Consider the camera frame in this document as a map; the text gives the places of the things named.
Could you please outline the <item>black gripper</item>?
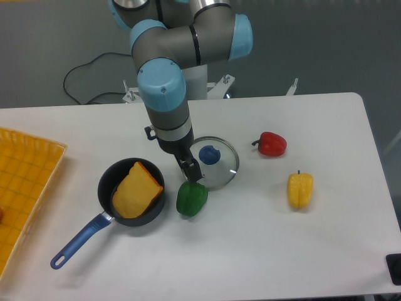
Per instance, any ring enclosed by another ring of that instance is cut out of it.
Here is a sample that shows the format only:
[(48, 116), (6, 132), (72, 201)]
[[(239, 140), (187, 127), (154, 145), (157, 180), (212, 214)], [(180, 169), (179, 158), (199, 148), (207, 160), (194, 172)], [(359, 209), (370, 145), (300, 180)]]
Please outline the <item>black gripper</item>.
[(144, 128), (148, 140), (157, 140), (160, 148), (168, 153), (175, 156), (179, 168), (185, 177), (186, 181), (198, 182), (202, 179), (202, 171), (199, 163), (193, 157), (190, 147), (194, 141), (194, 133), (192, 128), (189, 132), (183, 136), (183, 138), (175, 141), (167, 141), (158, 137), (157, 135), (151, 135), (153, 128), (150, 126)]

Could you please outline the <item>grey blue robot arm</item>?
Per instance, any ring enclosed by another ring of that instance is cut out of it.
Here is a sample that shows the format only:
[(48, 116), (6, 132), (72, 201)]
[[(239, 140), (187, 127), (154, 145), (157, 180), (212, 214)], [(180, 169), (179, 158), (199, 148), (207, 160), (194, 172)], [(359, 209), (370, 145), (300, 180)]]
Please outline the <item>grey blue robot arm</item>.
[(247, 56), (253, 30), (229, 1), (110, 1), (115, 22), (130, 32), (130, 55), (150, 119), (149, 139), (172, 154), (190, 182), (202, 178), (184, 70)]

